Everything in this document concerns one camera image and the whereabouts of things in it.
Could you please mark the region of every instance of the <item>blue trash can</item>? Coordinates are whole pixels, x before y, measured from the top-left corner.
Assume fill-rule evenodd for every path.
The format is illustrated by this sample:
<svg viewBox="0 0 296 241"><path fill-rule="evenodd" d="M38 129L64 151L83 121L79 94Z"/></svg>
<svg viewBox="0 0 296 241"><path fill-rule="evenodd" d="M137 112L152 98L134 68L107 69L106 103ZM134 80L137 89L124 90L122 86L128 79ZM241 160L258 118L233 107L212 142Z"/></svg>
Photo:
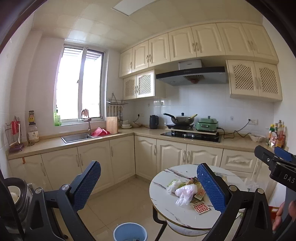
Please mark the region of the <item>blue trash can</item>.
<svg viewBox="0 0 296 241"><path fill-rule="evenodd" d="M118 225L113 232L113 238L115 241L133 241L133 239L139 239L139 241L147 240L146 229L137 223L122 223Z"/></svg>

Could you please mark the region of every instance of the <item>black kettle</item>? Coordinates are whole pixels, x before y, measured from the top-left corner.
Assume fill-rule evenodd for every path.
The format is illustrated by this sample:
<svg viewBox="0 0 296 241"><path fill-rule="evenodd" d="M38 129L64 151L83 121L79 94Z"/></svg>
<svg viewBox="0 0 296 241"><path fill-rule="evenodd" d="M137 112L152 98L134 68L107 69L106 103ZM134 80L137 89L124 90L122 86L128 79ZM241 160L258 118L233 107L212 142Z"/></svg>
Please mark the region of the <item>black kettle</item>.
<svg viewBox="0 0 296 241"><path fill-rule="evenodd" d="M158 116L157 115L151 115L150 121L149 121L149 128L150 129L157 129L158 126Z"/></svg>

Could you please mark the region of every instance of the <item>marble tabletop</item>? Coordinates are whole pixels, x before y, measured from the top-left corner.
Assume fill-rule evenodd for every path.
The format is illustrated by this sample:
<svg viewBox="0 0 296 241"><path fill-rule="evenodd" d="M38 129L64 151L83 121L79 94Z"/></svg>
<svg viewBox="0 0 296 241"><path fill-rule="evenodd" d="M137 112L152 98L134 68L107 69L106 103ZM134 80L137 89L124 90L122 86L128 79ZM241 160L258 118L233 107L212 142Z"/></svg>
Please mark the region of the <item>marble tabletop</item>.
<svg viewBox="0 0 296 241"><path fill-rule="evenodd" d="M235 185L241 191L247 191L244 182L232 172L220 167L210 166L216 174L227 176L228 185ZM181 181L188 181L190 177L196 177L197 165L180 165L166 169L157 174L149 187L150 198L153 206L159 214L161 214L168 223L184 229L191 230L210 230L221 212L216 211L208 196L204 195L204 202L210 207L210 211L198 214L193 209L192 203L190 205L177 206L176 201L178 197L175 194L169 194L166 191L168 184L174 179Z"/></svg>

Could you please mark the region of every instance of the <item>round table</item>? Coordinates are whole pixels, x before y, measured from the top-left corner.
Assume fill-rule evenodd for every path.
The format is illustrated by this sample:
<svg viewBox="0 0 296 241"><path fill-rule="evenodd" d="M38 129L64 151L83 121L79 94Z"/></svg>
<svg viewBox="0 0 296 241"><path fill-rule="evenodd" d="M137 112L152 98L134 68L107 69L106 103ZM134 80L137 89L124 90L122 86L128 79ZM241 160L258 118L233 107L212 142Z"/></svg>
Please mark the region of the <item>round table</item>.
<svg viewBox="0 0 296 241"><path fill-rule="evenodd" d="M216 175L226 176L228 185L235 185L241 191L247 191L244 182L232 172L220 167L209 167ZM166 191L168 184L174 179L186 182L190 177L196 177L196 169L197 165L192 164L175 166L160 172L151 181L149 193L153 203L153 219L157 223L163 224L156 240L160 238L166 225L184 236L204 235L208 233L220 216L221 212L213 208L206 194L204 195L204 202L211 210L198 214L191 203L183 206L176 205L178 197L174 193L169 194ZM166 221L159 220L157 213L163 216Z"/></svg>

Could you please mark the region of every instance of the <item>wall socket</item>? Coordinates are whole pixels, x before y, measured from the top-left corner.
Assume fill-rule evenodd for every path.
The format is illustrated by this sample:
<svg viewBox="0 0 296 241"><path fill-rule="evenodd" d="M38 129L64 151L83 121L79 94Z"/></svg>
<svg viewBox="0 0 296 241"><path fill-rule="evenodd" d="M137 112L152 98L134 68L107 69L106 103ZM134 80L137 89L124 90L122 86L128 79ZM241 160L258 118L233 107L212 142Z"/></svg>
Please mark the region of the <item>wall socket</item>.
<svg viewBox="0 0 296 241"><path fill-rule="evenodd" d="M250 122L248 123L248 125L258 125L258 119L248 119L248 121L250 120Z"/></svg>

